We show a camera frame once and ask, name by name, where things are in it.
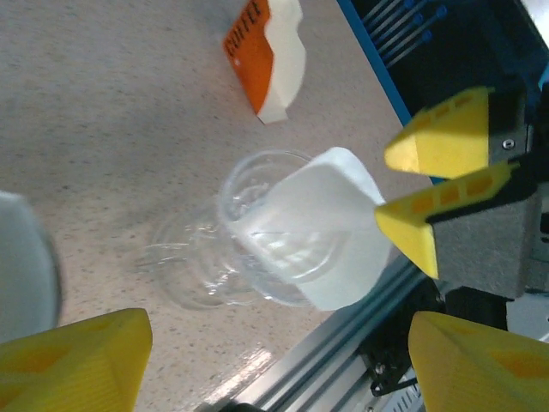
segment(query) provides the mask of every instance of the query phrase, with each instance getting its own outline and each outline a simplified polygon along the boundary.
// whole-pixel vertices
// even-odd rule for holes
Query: clear glass
[[[165,221],[140,267],[158,276],[164,294],[186,308],[249,305],[262,297],[286,306],[308,306],[299,289],[266,270],[227,225],[310,160],[291,150],[266,150],[243,159],[218,196]]]

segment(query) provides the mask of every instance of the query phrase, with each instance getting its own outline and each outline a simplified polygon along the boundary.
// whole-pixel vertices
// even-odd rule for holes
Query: screw
[[[501,145],[505,150],[511,150],[515,148],[515,141],[513,139],[506,139]]]
[[[378,375],[383,375],[385,372],[385,365],[383,363],[378,363],[375,367],[375,371]]]

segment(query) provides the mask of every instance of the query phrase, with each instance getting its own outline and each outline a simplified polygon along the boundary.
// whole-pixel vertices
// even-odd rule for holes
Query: speckled countertop
[[[28,196],[57,241],[63,323],[148,310],[154,348],[137,411],[215,400],[327,316],[267,301],[167,304],[132,265],[168,213],[211,196],[262,148],[348,147],[386,197],[425,184],[383,165],[400,126],[335,0],[302,0],[305,84],[288,121],[261,124],[220,47],[242,3],[0,2],[0,188]]]

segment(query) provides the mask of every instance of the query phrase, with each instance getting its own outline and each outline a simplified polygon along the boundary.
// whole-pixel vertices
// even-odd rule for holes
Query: gray countertop
[[[26,195],[55,237],[63,323],[148,310],[154,347],[137,411],[230,393],[327,316],[267,301],[206,312],[164,301],[134,263],[167,214],[214,194],[262,148],[350,148],[386,197],[427,184],[384,166],[400,124],[335,0],[302,0],[305,83],[289,120],[263,125],[220,46],[241,5],[0,3],[0,189]]]

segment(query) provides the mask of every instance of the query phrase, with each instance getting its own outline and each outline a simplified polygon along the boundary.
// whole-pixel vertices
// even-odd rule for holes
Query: glass cup
[[[256,299],[308,306],[295,284],[266,270],[230,230],[278,182],[311,158],[292,150],[265,150],[241,160],[217,196],[160,227],[140,267],[153,272],[164,294],[180,306],[207,309],[249,305]]]

